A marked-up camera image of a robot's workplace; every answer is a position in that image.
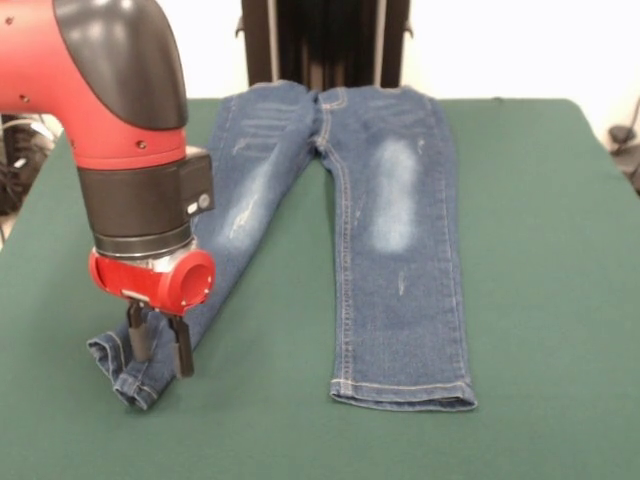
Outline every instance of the white wall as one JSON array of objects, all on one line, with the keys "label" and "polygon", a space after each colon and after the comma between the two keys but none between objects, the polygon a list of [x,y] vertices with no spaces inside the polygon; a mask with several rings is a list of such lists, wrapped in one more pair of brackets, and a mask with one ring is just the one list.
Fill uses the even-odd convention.
[{"label": "white wall", "polygon": [[569,98],[607,144],[609,126],[631,119],[638,0],[413,0],[411,18],[404,83],[438,98]]},{"label": "white wall", "polygon": [[[190,97],[247,88],[240,0],[159,0]],[[640,1],[412,0],[403,83],[438,98],[563,97],[594,134],[630,120],[640,95]]]}]

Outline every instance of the blue jeans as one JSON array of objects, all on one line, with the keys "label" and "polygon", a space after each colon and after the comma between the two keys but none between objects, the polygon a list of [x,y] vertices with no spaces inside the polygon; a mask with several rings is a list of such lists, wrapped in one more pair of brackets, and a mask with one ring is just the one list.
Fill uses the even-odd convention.
[{"label": "blue jeans", "polygon": [[[410,88],[309,92],[278,82],[226,98],[209,142],[216,209],[194,220],[217,263],[185,320],[194,348],[315,155],[335,183],[336,356],[330,394],[385,410],[476,406],[457,233],[456,153],[438,103]],[[174,378],[173,334],[147,313],[153,357],[126,323],[88,342],[125,402],[147,409]]]}]

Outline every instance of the green tablecloth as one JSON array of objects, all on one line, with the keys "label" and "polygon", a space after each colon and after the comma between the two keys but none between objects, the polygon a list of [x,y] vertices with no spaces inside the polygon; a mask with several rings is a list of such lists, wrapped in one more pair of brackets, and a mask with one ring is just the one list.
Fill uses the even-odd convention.
[{"label": "green tablecloth", "polygon": [[[124,318],[86,264],[69,149],[0,253],[0,478],[635,479],[640,204],[562,100],[443,102],[460,157],[469,413],[329,398],[332,180],[314,164],[195,355],[149,412],[85,341]],[[206,143],[214,101],[190,104]]]}]

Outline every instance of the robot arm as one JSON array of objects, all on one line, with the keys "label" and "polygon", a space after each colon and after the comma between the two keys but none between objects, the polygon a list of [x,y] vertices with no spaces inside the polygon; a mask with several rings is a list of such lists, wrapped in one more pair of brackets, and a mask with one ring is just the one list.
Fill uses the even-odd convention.
[{"label": "robot arm", "polygon": [[129,301],[138,360],[150,354],[142,308],[166,313],[177,374],[192,375],[182,316],[213,288],[215,264],[190,219],[213,208],[212,167],[205,150],[186,146],[184,80],[161,8],[0,0],[0,111],[60,120],[95,241],[93,280]]}]

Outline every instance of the pant cuff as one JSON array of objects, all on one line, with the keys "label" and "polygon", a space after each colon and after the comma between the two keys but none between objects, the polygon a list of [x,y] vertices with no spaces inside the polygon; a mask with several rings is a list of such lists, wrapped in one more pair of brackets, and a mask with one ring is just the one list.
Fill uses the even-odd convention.
[{"label": "pant cuff", "polygon": [[104,333],[89,340],[87,347],[100,370],[111,381],[115,394],[126,405],[147,410],[158,400],[155,389],[124,373],[125,366],[130,361],[130,352],[129,348],[125,350],[117,334]]},{"label": "pant cuff", "polygon": [[478,404],[471,386],[465,382],[405,387],[334,379],[331,397],[359,407],[390,411],[459,412],[473,410]]}]

